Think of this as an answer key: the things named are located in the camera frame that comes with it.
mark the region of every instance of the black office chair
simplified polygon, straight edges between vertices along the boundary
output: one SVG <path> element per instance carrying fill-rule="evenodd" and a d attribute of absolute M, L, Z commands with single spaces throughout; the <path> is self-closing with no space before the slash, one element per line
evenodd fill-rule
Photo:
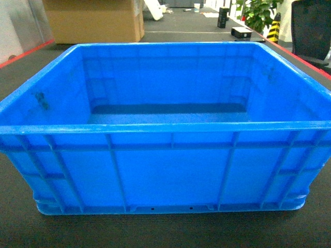
<path fill-rule="evenodd" d="M 331 46 L 331 1 L 301 0 L 292 3 L 292 53 L 323 69 Z"/>

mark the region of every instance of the white wall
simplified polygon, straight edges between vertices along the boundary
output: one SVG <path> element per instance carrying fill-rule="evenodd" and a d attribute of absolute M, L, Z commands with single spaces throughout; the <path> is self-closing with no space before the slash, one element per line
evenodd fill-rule
<path fill-rule="evenodd" d="M 279 39 L 285 42 L 292 42 L 291 32 L 291 9 L 294 0 L 284 0 L 278 5 L 277 12 L 281 14 Z"/>
<path fill-rule="evenodd" d="M 50 39 L 42 0 L 0 0 L 0 63 Z"/>
<path fill-rule="evenodd" d="M 7 61 L 10 55 L 23 53 L 5 5 L 5 1 L 0 1 L 0 63 Z"/>

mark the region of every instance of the potted plant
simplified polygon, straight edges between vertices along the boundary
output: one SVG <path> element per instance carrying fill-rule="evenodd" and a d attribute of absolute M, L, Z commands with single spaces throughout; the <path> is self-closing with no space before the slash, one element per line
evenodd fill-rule
<path fill-rule="evenodd" d="M 269 28 L 272 24 L 273 20 L 270 15 L 277 8 L 277 3 L 282 4 L 283 2 L 284 0 L 237 0 L 236 5 L 237 11 L 244 6 L 245 24 L 256 32 L 262 33 L 265 26 Z"/>

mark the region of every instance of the white object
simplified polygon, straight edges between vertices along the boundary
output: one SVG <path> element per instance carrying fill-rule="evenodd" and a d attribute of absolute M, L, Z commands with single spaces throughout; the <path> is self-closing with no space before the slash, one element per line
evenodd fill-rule
<path fill-rule="evenodd" d="M 245 27 L 234 27 L 233 29 L 237 30 L 240 33 L 252 33 L 253 32 Z"/>
<path fill-rule="evenodd" d="M 219 13 L 203 13 L 203 15 L 207 18 L 218 18 Z"/>
<path fill-rule="evenodd" d="M 194 11 L 195 11 L 195 13 L 199 13 L 199 11 L 200 11 L 200 4 L 194 4 Z"/>
<path fill-rule="evenodd" d="M 161 5 L 161 10 L 162 10 L 162 13 L 165 13 L 167 11 L 167 7 L 163 4 L 163 5 Z"/>
<path fill-rule="evenodd" d="M 161 5 L 158 0 L 144 0 L 155 21 L 163 17 Z"/>

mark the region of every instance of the plastic crate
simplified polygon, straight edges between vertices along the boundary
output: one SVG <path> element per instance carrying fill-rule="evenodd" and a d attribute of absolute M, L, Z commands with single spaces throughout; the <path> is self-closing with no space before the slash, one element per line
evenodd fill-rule
<path fill-rule="evenodd" d="M 292 210 L 330 120 L 331 92 L 261 44 L 83 44 L 0 103 L 0 150 L 44 214 Z"/>

